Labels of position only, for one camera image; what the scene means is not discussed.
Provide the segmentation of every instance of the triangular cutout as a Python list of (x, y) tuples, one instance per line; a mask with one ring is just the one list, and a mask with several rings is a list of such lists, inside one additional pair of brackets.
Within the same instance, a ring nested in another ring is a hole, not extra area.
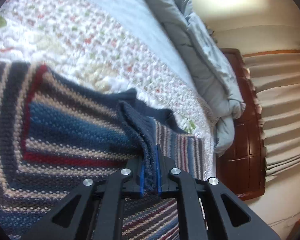
[(61, 209), (60, 212), (52, 218), (52, 222), (63, 228), (69, 227), (80, 198), (81, 195), (76, 195), (72, 200), (70, 200), (63, 209)]
[(222, 194), (221, 198), (234, 227), (239, 227), (250, 221), (250, 217), (226, 194)]

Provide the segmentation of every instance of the striped knit fabric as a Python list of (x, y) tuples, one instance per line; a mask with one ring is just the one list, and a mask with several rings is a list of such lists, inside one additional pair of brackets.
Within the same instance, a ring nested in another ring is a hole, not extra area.
[(177, 239), (174, 199), (156, 195), (154, 145), (202, 178), (203, 140), (136, 91), (104, 95), (45, 65), (0, 63), (0, 225), (18, 239), (85, 178), (101, 179), (143, 155), (146, 197), (127, 200), (122, 239)]

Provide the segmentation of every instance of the curtain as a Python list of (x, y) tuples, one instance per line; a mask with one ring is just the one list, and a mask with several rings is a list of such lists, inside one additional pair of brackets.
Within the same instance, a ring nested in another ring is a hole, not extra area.
[(266, 181), (300, 164), (300, 53), (245, 58), (261, 105)]

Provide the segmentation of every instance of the folded fabric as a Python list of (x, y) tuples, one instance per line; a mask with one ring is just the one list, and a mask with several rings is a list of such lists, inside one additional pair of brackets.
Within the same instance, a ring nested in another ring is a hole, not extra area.
[(127, 201), (122, 239), (176, 227), (175, 200), (157, 197), (155, 144), (196, 178), (203, 177), (203, 139), (178, 128), (169, 109), (153, 109), (136, 91), (101, 94), (78, 86), (45, 65), (0, 63), (0, 225), (18, 239), (85, 178), (101, 179), (144, 157), (147, 197)]
[(234, 138), (234, 133), (220, 134), (226, 130), (234, 131), (233, 120), (231, 122), (227, 117), (239, 118), (245, 109), (232, 67), (193, 12), (191, 0), (146, 2), (185, 61), (199, 95), (216, 117), (227, 119), (220, 124), (224, 129), (217, 127), (215, 152), (222, 155)]

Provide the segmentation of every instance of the beige wall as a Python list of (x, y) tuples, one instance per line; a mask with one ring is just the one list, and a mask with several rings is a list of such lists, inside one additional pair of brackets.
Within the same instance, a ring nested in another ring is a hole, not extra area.
[(193, 0), (193, 5), (215, 30), (219, 47), (242, 54), (298, 49), (300, 10), (293, 0)]
[[(218, 46), (242, 54), (298, 49), (300, 10), (293, 0), (193, 0), (194, 10), (215, 30)], [(285, 239), (300, 218), (300, 165), (266, 183), (264, 196), (247, 202)]]

